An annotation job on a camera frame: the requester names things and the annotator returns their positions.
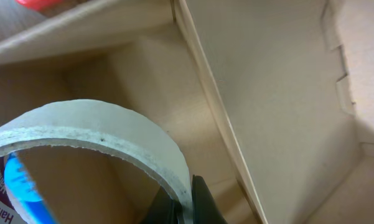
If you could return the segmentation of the orange black stapler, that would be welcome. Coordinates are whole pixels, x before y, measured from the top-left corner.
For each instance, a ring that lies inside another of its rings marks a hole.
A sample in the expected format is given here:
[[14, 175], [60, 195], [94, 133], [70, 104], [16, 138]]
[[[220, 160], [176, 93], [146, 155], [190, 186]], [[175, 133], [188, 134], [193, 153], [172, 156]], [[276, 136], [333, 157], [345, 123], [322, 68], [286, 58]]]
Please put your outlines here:
[[63, 2], [63, 0], [16, 0], [16, 3], [33, 11], [43, 11], [61, 2]]

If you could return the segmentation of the white tape roll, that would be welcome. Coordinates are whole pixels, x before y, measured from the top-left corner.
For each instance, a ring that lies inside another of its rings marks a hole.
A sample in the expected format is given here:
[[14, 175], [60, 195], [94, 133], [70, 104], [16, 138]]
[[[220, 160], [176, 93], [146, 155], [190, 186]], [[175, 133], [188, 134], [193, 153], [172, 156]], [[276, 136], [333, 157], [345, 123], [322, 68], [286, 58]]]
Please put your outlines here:
[[49, 103], [0, 127], [0, 157], [37, 146], [100, 151], [142, 169], [182, 206], [192, 223], [190, 174], [178, 145], [157, 124], [121, 106], [98, 100]]

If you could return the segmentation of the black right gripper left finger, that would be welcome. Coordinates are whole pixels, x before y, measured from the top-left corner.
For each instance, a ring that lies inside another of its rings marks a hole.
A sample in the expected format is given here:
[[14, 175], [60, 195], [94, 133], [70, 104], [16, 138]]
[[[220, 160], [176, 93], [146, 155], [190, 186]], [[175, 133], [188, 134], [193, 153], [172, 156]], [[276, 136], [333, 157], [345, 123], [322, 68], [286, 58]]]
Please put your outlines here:
[[161, 187], [141, 224], [177, 224], [177, 201]]

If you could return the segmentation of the blue plastic case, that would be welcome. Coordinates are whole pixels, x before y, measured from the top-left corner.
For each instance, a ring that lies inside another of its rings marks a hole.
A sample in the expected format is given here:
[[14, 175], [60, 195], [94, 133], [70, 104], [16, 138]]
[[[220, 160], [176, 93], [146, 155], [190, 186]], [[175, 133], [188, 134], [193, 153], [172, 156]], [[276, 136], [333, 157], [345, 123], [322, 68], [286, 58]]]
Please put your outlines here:
[[14, 153], [0, 157], [0, 224], [56, 224]]

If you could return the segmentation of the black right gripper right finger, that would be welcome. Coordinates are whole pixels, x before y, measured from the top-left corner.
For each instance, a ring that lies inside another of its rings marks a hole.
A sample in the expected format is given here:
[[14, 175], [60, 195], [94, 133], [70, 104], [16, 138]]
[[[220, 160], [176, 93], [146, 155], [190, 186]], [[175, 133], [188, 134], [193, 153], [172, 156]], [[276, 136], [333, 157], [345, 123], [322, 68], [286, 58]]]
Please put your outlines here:
[[227, 224], [202, 176], [193, 176], [192, 200], [194, 224]]

